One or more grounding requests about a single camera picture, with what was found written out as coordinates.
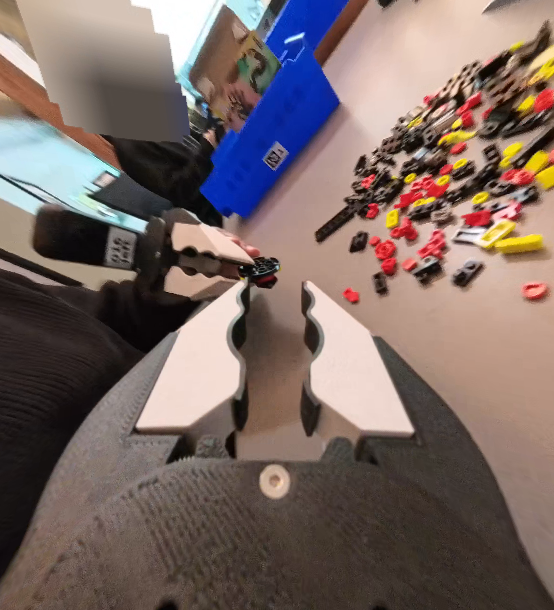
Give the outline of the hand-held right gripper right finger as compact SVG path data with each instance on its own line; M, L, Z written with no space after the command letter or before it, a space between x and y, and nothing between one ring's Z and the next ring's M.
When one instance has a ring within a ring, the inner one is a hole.
M373 334L311 281L302 283L301 311L310 354L301 395L305 435L322 450L336 438L354 451L367 440L413 440L415 427Z

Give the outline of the person's left forearm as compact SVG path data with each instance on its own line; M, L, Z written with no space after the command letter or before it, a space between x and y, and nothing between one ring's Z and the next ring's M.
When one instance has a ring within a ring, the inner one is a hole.
M96 294L96 317L135 349L150 352L177 331L199 303L143 291L133 281L107 282Z

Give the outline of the blue plastic bin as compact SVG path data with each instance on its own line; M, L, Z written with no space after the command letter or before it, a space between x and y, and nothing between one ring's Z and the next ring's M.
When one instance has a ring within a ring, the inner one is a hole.
M249 217L340 104L317 46L347 1L288 1L265 43L281 63L238 133L212 156L202 194L225 217Z

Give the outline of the yellow black lego assembly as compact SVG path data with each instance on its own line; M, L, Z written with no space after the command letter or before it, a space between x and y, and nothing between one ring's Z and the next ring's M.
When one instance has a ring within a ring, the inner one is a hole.
M252 265L241 265L238 269L240 279L247 280L258 288L272 289L278 281L277 273L281 263L275 257L256 257Z

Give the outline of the light blue panel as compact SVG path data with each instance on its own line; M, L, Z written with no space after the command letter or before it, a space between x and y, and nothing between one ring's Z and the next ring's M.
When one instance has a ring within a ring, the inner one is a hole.
M120 171L42 121L0 117L0 198L34 214L62 204L110 224L141 231L146 222L90 197Z

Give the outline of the pile of loose lego pieces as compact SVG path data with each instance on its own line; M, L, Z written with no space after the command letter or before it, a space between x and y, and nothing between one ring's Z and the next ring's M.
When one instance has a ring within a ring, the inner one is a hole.
M484 270L486 255L544 251L527 216L554 190L554 19L529 40L465 64L398 118L358 158L352 177L345 206L357 205L354 218L385 225L380 235L359 230L369 234L363 251L376 257L386 240L397 248L393 258L376 258L371 282L379 296L398 271L431 284L445 273L451 248L473 248L450 272L457 288Z

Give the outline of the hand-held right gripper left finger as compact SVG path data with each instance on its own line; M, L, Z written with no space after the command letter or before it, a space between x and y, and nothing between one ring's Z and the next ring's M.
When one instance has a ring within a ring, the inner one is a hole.
M175 333L170 352L135 424L150 436L226 439L249 416L246 340L250 286L242 280L208 303Z

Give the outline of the printed cardboard box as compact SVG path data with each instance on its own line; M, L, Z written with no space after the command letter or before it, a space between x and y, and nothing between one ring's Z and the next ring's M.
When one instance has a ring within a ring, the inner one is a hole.
M239 133L281 67L263 34L222 4L188 80L226 130Z

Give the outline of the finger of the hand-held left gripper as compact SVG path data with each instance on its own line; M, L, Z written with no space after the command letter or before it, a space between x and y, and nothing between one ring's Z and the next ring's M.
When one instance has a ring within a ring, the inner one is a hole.
M188 258L204 257L246 266L254 263L253 256L235 237L203 223L175 223L170 238L173 251Z
M164 291L191 301L213 301L232 287L241 287L244 280L222 276L208 277L202 273L186 274L179 267L171 267L164 278Z

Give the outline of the black knit sweater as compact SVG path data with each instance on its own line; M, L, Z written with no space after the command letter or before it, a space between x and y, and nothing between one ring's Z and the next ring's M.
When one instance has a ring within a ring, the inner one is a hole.
M97 319L97 292L0 270L0 578L73 434L146 354Z

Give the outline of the wooden board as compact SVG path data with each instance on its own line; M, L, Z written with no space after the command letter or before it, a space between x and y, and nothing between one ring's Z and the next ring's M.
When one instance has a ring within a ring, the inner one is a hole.
M0 91L33 116L45 121L110 166L120 169L114 149L101 136L65 125L59 106L49 100L45 88L0 53Z

